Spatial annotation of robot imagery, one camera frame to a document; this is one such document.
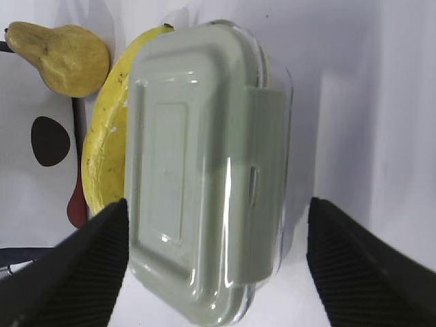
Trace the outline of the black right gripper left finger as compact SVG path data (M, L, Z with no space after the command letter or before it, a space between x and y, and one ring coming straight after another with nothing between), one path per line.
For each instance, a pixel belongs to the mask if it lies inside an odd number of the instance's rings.
M42 259L1 280L1 325L107 326L128 259L129 218L122 199Z

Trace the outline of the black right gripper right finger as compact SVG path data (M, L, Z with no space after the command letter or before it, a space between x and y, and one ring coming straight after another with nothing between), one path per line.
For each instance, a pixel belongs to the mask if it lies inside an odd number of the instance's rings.
M435 272L312 198L307 262L331 326L434 326Z

